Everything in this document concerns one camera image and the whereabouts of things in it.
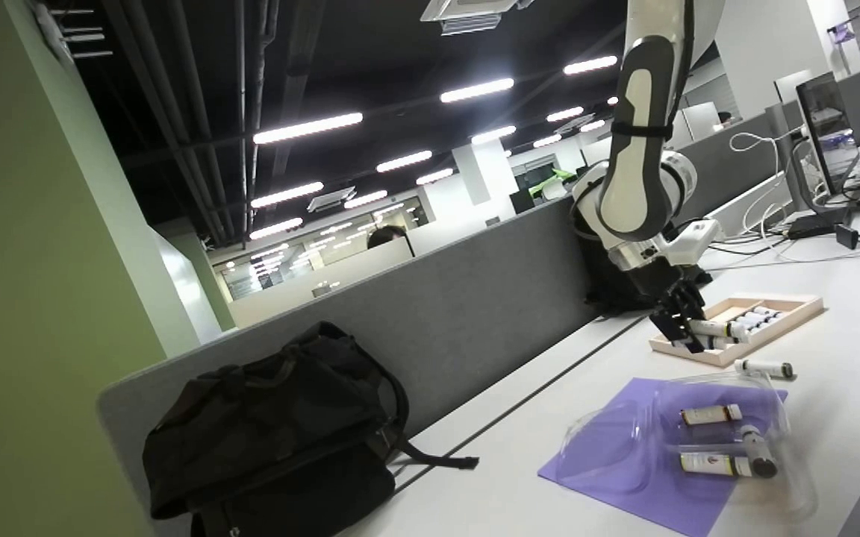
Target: purple cloth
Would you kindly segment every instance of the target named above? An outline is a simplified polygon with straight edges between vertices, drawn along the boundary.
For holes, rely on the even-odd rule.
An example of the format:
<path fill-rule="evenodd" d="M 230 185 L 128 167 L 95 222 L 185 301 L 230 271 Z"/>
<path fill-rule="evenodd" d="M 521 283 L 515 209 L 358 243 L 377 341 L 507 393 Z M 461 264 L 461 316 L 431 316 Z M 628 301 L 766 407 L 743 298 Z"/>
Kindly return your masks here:
<path fill-rule="evenodd" d="M 778 413 L 773 393 L 761 388 L 633 379 L 540 477 L 679 534 L 709 534 L 734 481 L 685 476 L 667 444 L 728 441 L 734 428 L 679 428 L 680 408 L 718 402 L 737 402 L 760 429 L 767 429 Z"/>

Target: black backpack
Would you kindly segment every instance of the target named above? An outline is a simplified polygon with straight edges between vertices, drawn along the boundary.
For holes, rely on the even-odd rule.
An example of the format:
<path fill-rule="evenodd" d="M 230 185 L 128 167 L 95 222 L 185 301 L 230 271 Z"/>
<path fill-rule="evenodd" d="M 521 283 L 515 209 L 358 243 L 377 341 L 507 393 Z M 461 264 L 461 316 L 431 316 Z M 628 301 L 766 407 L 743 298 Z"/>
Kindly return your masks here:
<path fill-rule="evenodd" d="M 415 450 L 406 414 L 400 382 L 322 323 L 185 386 L 143 447 L 153 520 L 195 514 L 195 537 L 330 537 L 391 499 L 398 455 L 479 465 Z"/>

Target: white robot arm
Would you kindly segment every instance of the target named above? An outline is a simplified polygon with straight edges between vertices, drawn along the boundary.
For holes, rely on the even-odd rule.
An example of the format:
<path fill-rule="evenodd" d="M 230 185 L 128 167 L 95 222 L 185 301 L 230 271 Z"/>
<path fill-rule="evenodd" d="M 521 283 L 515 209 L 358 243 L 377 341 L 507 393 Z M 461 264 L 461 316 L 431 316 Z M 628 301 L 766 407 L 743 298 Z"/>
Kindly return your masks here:
<path fill-rule="evenodd" d="M 637 271 L 667 250 L 660 232 L 698 185 L 680 152 L 663 152 L 689 79 L 689 62 L 712 44 L 725 0 L 631 0 L 628 55 L 613 118 L 609 171 L 579 201 L 621 271 Z"/>
<path fill-rule="evenodd" d="M 609 171 L 577 201 L 613 267 L 660 295 L 652 316 L 658 329 L 694 353 L 698 341 L 689 319 L 703 319 L 703 295 L 680 270 L 697 267 L 718 228 L 698 225 L 680 240 L 663 240 L 698 185 L 694 161 L 663 144 L 689 65 L 715 43 L 722 9 L 725 0 L 631 0 Z"/>

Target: wooden board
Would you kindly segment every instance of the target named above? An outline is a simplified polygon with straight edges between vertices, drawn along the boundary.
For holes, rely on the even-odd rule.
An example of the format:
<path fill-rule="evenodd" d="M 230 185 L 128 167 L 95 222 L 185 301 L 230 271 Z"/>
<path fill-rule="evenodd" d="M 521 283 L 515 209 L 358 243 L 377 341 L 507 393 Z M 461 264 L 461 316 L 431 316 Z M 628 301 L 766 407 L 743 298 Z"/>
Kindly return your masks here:
<path fill-rule="evenodd" d="M 816 295 L 734 295 L 719 304 L 706 308 L 709 323 L 725 323 L 737 316 L 742 310 L 751 308 L 770 308 L 779 310 L 779 319 L 755 331 L 748 344 L 733 344 L 725 350 L 709 350 L 709 353 L 689 353 L 688 346 L 673 346 L 667 337 L 648 341 L 655 353 L 685 358 L 685 362 L 698 362 L 712 367 L 728 367 L 751 353 L 767 346 L 770 341 L 794 331 L 798 326 L 810 323 L 824 310 L 822 298 Z"/>

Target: ceiling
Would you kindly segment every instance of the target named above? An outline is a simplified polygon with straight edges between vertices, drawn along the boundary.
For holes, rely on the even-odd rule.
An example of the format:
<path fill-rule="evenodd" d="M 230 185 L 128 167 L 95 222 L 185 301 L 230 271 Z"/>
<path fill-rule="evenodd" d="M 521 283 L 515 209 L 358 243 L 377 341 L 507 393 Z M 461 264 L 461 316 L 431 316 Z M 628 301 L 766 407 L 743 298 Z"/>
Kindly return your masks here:
<path fill-rule="evenodd" d="M 113 58 L 80 59 L 103 123 L 149 225 L 192 217 L 216 244 L 306 217 L 309 201 L 250 213 L 250 197 L 309 180 L 327 191 L 412 191 L 474 132 L 515 123 L 507 149 L 548 138 L 549 112 L 606 113 L 615 68 L 563 79 L 583 58 L 618 55 L 625 0 L 534 0 L 500 31 L 439 35 L 427 0 L 52 0 L 95 9 Z M 516 79 L 515 94 L 439 106 L 442 91 Z M 356 129 L 250 146 L 270 126 L 361 112 Z M 434 161 L 380 176 L 380 161 L 434 149 Z"/>

